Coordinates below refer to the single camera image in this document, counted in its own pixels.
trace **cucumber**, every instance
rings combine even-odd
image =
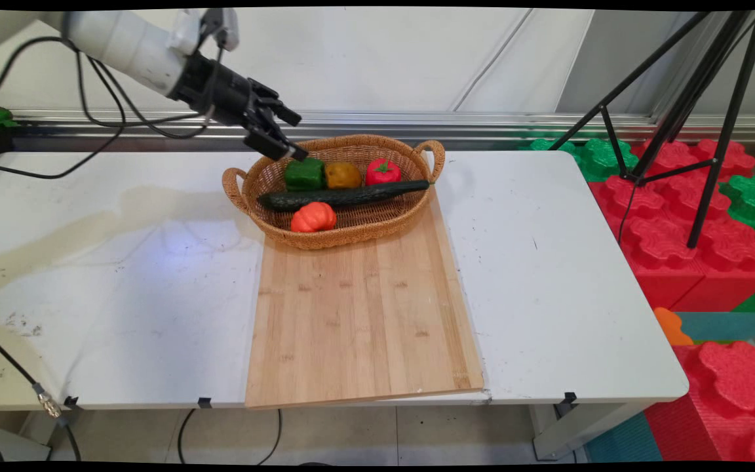
[[[409,191],[427,190],[428,187],[427,180],[407,180],[342,190],[276,191],[261,195],[258,203],[278,212],[295,212],[311,201],[322,201],[332,207],[347,207],[387,200]]]

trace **table leg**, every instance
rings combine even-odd
[[[554,405],[533,405],[533,445],[538,460],[558,460],[653,403],[579,403],[563,418]]]
[[[51,448],[31,439],[0,429],[0,451],[6,462],[44,461]]]

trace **tiled floor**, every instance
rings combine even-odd
[[[73,432],[84,460],[180,462],[188,410],[81,412]],[[268,464],[448,465],[534,463],[526,406],[323,407],[283,410]],[[258,463],[278,429],[276,410],[196,410],[183,434],[187,463]],[[51,460],[72,460],[64,434]],[[572,463],[569,454],[558,463]]]

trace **white wall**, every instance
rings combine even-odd
[[[224,64],[300,111],[450,111],[526,9],[297,7],[237,9],[241,45]],[[176,9],[138,10],[170,29]],[[554,111],[592,10],[536,9],[461,111]],[[35,23],[0,46],[0,69],[24,40],[58,35]],[[214,55],[207,44],[204,54]],[[142,110],[186,110],[132,80]],[[87,67],[95,109],[113,102]],[[79,108],[74,54],[33,46],[0,92],[18,109]]]

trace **wicker basket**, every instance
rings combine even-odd
[[[372,134],[355,134],[299,143],[309,156],[324,162],[351,162],[360,173],[374,159],[390,159],[401,169],[401,180],[429,180],[435,183],[444,167],[444,147],[438,141],[425,141],[413,149],[400,141]],[[422,156],[426,148],[435,156],[433,171]],[[293,212],[273,212],[258,203],[258,196],[270,191],[284,191],[284,168],[288,161],[262,157],[249,173],[240,169],[223,172],[223,190],[237,209],[249,215],[255,224],[275,241],[302,250],[318,250],[381,238],[398,232],[412,223],[431,194],[431,190],[413,191],[389,200],[336,209],[336,227],[318,233],[290,231]],[[239,189],[236,176],[243,179]]]

